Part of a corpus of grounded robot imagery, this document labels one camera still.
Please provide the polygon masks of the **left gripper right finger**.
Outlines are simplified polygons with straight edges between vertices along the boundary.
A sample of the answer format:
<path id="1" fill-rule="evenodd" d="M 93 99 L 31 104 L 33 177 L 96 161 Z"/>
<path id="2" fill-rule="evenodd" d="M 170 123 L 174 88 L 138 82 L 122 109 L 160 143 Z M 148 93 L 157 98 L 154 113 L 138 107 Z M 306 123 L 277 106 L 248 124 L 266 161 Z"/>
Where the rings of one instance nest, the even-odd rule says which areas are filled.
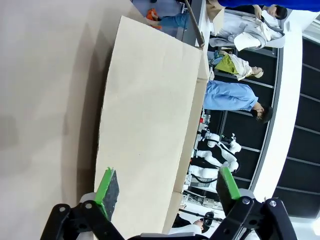
<path id="1" fill-rule="evenodd" d="M 260 240 L 296 240 L 297 235 L 279 198 L 259 202 L 242 196 L 227 167 L 221 167 L 216 191 L 225 214 L 211 240 L 245 240 L 255 232 Z"/>

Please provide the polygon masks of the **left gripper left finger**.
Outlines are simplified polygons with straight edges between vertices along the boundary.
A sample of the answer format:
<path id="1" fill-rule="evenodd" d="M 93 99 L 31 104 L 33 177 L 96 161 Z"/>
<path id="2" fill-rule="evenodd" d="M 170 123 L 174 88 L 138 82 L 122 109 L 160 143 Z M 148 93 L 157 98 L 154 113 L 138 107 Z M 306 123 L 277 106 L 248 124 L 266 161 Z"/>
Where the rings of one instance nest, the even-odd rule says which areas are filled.
<path id="1" fill-rule="evenodd" d="M 117 173 L 107 168 L 95 192 L 83 195 L 84 201 L 75 207 L 55 205 L 43 229 L 42 240 L 76 240 L 82 233 L 93 233 L 98 240 L 122 240 L 112 224 L 118 195 Z"/>

